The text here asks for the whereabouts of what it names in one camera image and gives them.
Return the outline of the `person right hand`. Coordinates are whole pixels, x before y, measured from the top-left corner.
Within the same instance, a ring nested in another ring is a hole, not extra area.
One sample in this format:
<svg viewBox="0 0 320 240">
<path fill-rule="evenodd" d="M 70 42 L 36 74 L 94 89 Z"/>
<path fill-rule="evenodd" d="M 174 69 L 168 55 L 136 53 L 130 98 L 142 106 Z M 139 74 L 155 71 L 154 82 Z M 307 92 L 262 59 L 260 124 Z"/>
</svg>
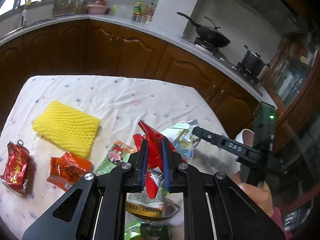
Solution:
<svg viewBox="0 0 320 240">
<path fill-rule="evenodd" d="M 273 216 L 273 202 L 270 188 L 266 182 L 259 188 L 253 185 L 243 183 L 240 173 L 237 172 L 232 180 L 244 191 L 269 217 Z"/>
</svg>

